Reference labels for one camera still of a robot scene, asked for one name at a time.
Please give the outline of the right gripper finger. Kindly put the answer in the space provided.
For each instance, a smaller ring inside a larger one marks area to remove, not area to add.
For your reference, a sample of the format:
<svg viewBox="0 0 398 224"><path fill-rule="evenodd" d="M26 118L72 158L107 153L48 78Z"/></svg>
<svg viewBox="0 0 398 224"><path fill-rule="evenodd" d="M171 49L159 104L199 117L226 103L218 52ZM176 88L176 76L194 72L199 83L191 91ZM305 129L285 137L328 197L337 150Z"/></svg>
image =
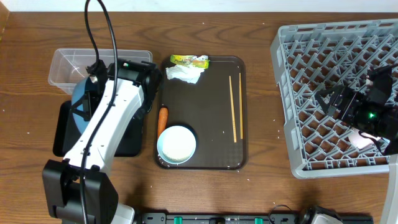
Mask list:
<svg viewBox="0 0 398 224"><path fill-rule="evenodd" d="M334 86L325 90L319 90L315 93L315 99L319 100L322 96L326 95L339 95L341 91L343 90L344 86L343 85L338 85Z"/></svg>
<svg viewBox="0 0 398 224"><path fill-rule="evenodd" d="M321 96L316 96L315 97L316 101L320 105L322 111L328 115L328 116L333 116L334 111L333 108L331 107L330 103L326 103Z"/></svg>

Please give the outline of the dark blue plate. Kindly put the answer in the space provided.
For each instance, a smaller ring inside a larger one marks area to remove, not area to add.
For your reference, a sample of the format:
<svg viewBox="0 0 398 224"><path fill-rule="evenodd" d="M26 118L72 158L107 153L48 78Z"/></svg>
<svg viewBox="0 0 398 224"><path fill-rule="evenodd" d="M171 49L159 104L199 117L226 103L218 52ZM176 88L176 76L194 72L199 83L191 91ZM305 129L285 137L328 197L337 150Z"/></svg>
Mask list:
<svg viewBox="0 0 398 224"><path fill-rule="evenodd" d="M74 91L72 93L72 104L73 105L84 95L85 90L86 90L86 84L88 84L89 88L94 87L92 82L89 82L88 80L89 80L89 78L84 78L83 80L81 80L79 83L76 84ZM73 115L74 122L77 126L77 129L82 134L85 131L89 122L85 121L83 119L83 117L81 117L80 115L78 115L76 113L72 113L72 115Z"/></svg>

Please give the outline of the pink small cup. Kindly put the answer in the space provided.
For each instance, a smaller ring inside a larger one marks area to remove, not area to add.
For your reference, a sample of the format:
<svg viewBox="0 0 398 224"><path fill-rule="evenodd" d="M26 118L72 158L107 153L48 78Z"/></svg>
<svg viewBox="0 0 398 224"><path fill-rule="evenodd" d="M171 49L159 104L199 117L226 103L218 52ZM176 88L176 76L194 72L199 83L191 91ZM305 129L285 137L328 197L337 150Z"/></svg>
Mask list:
<svg viewBox="0 0 398 224"><path fill-rule="evenodd" d="M364 149L365 147L373 145L374 143L371 141L371 139L375 139L376 141L381 139L380 137L374 137L367 133L363 133L364 137L362 137L359 134L358 129L351 128L351 130L352 133L348 135L349 142L358 149Z"/></svg>

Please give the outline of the wooden chopstick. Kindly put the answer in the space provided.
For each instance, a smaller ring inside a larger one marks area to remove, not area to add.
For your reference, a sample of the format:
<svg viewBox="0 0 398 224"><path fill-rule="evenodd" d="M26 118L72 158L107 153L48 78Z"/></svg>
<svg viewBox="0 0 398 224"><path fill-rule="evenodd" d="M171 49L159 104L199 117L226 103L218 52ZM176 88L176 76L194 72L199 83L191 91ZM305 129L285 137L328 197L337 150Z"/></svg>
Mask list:
<svg viewBox="0 0 398 224"><path fill-rule="evenodd" d="M235 121L235 112L234 112L234 98L233 98L233 87L232 87L231 76L229 76L229 95L230 95L230 103L231 103L231 117L232 117L232 125L233 125L233 139L234 139L234 143L237 143L236 121Z"/></svg>
<svg viewBox="0 0 398 224"><path fill-rule="evenodd" d="M240 139L243 139L243 94L241 72L239 73L239 128Z"/></svg>

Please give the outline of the yellow green snack wrapper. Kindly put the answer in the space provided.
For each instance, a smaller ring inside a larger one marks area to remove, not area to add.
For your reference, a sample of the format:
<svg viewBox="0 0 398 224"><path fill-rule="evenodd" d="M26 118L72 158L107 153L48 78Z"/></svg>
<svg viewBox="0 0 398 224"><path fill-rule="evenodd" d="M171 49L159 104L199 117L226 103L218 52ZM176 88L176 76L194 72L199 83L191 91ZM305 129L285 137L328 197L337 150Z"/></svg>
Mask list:
<svg viewBox="0 0 398 224"><path fill-rule="evenodd" d="M207 55L171 55L170 61L176 65L207 69L210 60Z"/></svg>

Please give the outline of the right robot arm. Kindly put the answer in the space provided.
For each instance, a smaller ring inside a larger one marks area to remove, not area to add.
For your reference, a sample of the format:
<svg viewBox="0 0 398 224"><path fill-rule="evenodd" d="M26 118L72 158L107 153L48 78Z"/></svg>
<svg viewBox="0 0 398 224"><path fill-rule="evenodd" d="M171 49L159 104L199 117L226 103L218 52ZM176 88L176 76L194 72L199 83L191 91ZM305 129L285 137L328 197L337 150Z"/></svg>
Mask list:
<svg viewBox="0 0 398 224"><path fill-rule="evenodd" d="M322 111L356 128L359 136L371 140L378 151L389 156L389 182L381 223L397 223L397 108L386 106L392 94L392 71L397 64L369 69L367 94L338 85L315 93Z"/></svg>

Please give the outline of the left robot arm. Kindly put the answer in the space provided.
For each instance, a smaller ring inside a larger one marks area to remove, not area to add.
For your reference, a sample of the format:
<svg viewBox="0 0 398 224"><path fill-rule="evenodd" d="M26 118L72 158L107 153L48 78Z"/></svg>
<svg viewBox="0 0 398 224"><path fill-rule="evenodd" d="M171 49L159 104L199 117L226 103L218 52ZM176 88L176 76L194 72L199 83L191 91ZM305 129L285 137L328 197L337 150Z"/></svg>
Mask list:
<svg viewBox="0 0 398 224"><path fill-rule="evenodd" d="M132 223L135 210L119 202L108 175L133 119L143 119L162 80L151 62L123 59L87 67L89 89L76 102L100 101L94 111L77 111L88 124L63 161L47 161L42 178L49 215L68 223Z"/></svg>

